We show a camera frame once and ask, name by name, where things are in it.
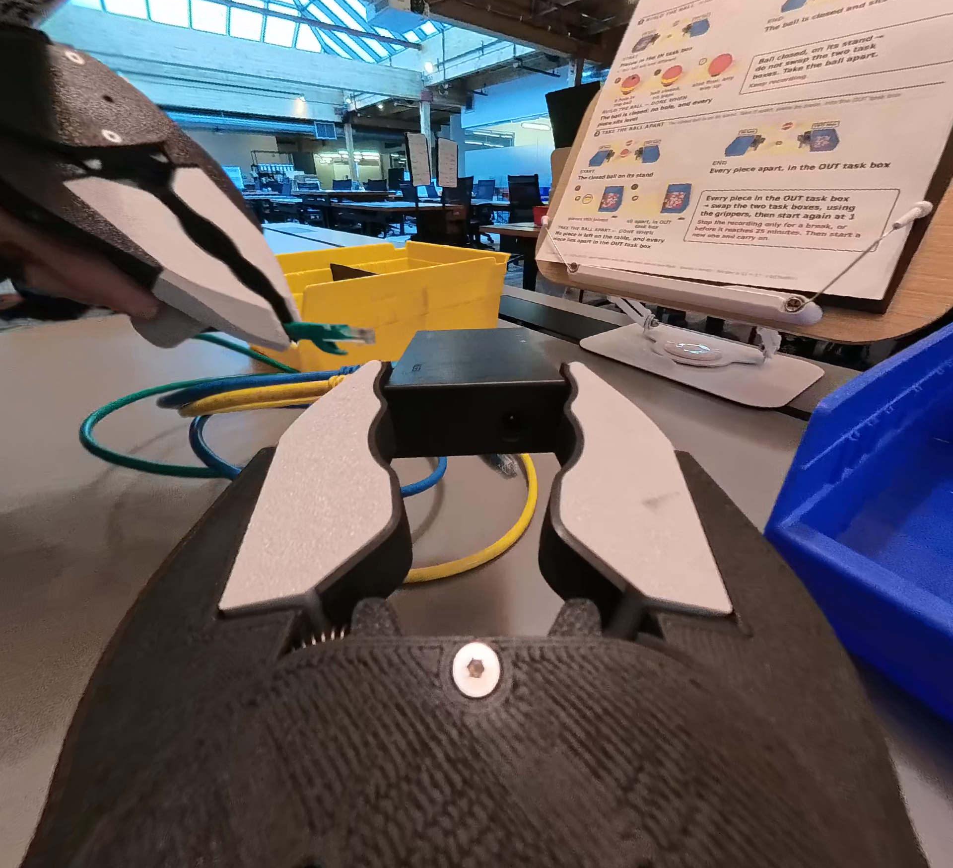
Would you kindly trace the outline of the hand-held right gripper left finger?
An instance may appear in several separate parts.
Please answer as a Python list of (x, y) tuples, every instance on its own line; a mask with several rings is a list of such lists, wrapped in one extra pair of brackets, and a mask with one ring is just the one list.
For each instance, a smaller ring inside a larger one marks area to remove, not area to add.
[(388, 597), (408, 576), (391, 372), (365, 363), (283, 433), (219, 600), (224, 615), (297, 610), (311, 623), (350, 623), (363, 600)]

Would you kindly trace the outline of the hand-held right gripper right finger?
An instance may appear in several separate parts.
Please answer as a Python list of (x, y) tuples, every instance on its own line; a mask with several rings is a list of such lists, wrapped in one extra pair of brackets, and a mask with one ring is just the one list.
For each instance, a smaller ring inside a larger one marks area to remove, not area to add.
[(664, 614), (730, 619), (734, 606), (676, 450), (621, 392), (566, 362), (568, 395), (542, 525), (540, 570), (565, 602), (591, 603), (605, 636)]

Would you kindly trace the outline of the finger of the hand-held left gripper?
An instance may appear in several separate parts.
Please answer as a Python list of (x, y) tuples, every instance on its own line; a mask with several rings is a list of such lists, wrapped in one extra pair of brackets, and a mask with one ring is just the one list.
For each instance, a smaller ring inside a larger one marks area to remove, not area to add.
[(156, 191), (93, 176), (66, 186), (158, 264), (150, 290), (159, 313), (136, 325), (151, 344), (170, 349), (216, 330), (259, 347), (289, 350), (286, 326), (268, 302), (232, 278), (186, 233), (170, 208), (170, 177)]
[(196, 244), (268, 302), (282, 326), (296, 321), (296, 303), (256, 215), (222, 166), (191, 138), (170, 139), (170, 208)]

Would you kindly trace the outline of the yellow plastic bin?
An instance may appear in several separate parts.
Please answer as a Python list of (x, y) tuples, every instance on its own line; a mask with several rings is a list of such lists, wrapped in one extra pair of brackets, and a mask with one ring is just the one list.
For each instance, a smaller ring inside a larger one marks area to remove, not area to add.
[(495, 328), (509, 255), (427, 242), (330, 247), (278, 256), (305, 322), (371, 328), (375, 343), (342, 355), (301, 341), (284, 352), (255, 347), (300, 371), (398, 361), (422, 330)]

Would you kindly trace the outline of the black network switch box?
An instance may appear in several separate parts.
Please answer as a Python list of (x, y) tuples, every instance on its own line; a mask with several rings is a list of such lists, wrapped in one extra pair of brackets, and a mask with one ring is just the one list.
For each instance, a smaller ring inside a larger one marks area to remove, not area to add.
[(562, 448), (569, 385), (521, 327), (420, 331), (382, 392), (398, 458)]

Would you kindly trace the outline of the blue plastic bin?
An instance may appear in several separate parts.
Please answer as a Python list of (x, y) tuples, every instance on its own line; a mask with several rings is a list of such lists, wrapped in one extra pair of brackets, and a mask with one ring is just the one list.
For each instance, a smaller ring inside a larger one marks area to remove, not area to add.
[(842, 646), (952, 719), (952, 326), (818, 403), (765, 526)]

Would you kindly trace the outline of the person's left hand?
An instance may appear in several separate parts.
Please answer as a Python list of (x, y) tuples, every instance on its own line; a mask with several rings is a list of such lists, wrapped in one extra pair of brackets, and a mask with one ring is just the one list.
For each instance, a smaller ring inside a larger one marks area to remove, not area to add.
[(99, 305), (141, 320), (154, 319), (160, 303), (107, 259), (1, 212), (4, 269), (20, 274), (28, 287), (57, 298)]

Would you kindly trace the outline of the background wooden desk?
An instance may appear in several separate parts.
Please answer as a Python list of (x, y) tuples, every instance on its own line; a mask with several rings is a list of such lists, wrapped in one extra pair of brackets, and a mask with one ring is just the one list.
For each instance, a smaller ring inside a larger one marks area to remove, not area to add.
[(480, 232), (498, 236), (503, 252), (516, 255), (522, 259), (521, 287), (526, 291), (536, 291), (539, 274), (536, 254), (542, 228), (532, 222), (507, 222), (482, 225)]

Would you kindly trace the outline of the ceiling projector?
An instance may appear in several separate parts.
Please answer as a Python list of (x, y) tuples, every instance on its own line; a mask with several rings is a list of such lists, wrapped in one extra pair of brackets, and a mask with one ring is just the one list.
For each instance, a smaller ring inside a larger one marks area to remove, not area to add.
[(366, 18), (371, 27), (401, 36), (420, 28), (428, 14), (425, 0), (369, 0), (366, 6)]

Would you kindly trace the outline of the black office chair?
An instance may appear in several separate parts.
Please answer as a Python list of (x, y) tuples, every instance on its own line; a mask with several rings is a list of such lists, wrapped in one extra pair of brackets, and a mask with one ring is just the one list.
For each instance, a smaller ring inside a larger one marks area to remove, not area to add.
[(538, 174), (510, 174), (507, 178), (509, 223), (535, 222), (535, 210), (542, 206)]

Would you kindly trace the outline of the black monitor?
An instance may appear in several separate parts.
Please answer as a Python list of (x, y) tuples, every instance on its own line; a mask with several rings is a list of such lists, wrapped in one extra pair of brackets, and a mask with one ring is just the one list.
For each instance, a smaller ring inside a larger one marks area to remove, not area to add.
[(545, 95), (555, 149), (573, 145), (589, 104), (601, 89), (602, 83), (594, 80)]

